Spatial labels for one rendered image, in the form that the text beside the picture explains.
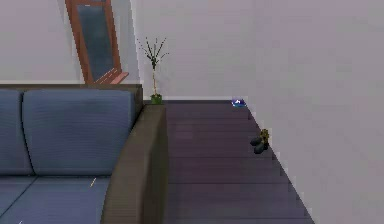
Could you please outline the thin house plant green pot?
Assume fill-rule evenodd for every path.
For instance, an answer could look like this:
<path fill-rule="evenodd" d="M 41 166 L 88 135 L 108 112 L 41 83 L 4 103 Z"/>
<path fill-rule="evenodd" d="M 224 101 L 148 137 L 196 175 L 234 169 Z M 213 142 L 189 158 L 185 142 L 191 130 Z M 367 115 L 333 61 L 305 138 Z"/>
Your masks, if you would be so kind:
<path fill-rule="evenodd" d="M 163 97 L 157 88 L 156 71 L 162 59 L 168 55 L 168 52 L 162 52 L 165 42 L 166 38 L 162 41 L 156 38 L 153 43 L 150 43 L 148 37 L 145 38 L 144 42 L 138 40 L 139 49 L 143 51 L 145 57 L 149 60 L 152 69 L 153 94 L 150 96 L 150 102 L 153 105 L 161 105 L 163 103 Z"/>

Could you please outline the black and yellow shoes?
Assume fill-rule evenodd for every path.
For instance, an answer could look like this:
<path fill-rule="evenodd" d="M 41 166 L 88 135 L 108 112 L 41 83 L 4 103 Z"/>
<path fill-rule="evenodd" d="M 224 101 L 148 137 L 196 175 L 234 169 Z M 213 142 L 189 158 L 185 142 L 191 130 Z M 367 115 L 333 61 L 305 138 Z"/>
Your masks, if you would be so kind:
<path fill-rule="evenodd" d="M 250 141 L 250 145 L 254 148 L 255 154 L 261 154 L 269 148 L 269 132 L 262 129 L 260 135 Z"/>

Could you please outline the blue sofa with brown frame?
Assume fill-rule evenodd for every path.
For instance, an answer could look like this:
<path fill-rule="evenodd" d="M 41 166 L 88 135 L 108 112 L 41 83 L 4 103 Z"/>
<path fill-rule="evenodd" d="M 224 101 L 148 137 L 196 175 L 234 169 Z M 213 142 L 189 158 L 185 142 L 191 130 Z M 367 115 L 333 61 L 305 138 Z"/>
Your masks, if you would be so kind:
<path fill-rule="evenodd" d="M 166 109 L 139 84 L 0 84 L 0 224 L 163 224 Z"/>

